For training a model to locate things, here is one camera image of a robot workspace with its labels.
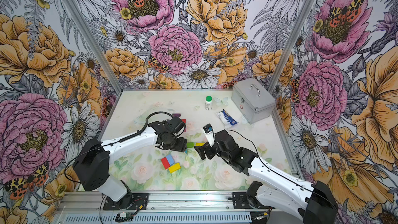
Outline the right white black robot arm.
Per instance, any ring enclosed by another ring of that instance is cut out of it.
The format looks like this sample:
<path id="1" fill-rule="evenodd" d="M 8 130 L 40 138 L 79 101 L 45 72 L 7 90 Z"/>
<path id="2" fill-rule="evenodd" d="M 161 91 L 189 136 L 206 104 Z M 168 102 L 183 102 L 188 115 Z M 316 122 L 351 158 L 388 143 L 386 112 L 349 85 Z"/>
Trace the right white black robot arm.
<path id="1" fill-rule="evenodd" d="M 300 219 L 305 224 L 333 224 L 338 206 L 329 187 L 294 177 L 265 162 L 257 151 L 240 147 L 230 130 L 214 132 L 203 127 L 207 142 L 196 146 L 202 160 L 220 157 L 236 172 L 252 178 L 246 198 L 253 208 L 269 206 Z"/>

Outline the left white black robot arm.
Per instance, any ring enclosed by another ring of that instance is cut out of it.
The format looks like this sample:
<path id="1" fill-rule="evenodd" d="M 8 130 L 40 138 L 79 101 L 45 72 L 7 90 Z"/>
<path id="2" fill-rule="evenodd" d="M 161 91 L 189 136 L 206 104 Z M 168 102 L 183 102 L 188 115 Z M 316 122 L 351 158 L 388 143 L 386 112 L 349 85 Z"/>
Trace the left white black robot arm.
<path id="1" fill-rule="evenodd" d="M 110 175 L 110 165 L 149 146 L 185 152 L 187 140 L 182 137 L 185 122 L 170 113 L 167 113 L 167 120 L 150 122 L 155 115 L 148 115 L 144 126 L 131 134 L 105 141 L 93 138 L 86 142 L 80 154 L 68 163 L 85 191 L 99 191 L 115 209 L 129 209 L 134 204 L 133 193 L 126 183 Z"/>

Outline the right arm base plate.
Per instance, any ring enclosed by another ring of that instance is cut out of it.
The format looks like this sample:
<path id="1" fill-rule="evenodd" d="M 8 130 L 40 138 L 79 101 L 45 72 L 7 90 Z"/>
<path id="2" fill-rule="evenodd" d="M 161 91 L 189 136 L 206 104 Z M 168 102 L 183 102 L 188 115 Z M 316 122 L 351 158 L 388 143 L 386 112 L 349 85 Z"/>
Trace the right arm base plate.
<path id="1" fill-rule="evenodd" d="M 232 192 L 228 200 L 233 203 L 234 209 L 272 209 L 273 207 L 251 203 L 243 191 Z"/>

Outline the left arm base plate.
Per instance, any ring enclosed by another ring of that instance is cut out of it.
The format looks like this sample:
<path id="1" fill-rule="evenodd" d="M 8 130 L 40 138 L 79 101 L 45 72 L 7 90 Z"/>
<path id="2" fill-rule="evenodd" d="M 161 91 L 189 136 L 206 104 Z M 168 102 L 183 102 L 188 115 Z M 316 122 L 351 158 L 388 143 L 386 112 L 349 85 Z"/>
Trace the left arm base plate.
<path id="1" fill-rule="evenodd" d="M 148 204 L 149 193 L 127 193 L 121 200 L 113 201 L 110 197 L 106 197 L 103 210 L 105 211 L 136 211 L 146 210 Z"/>

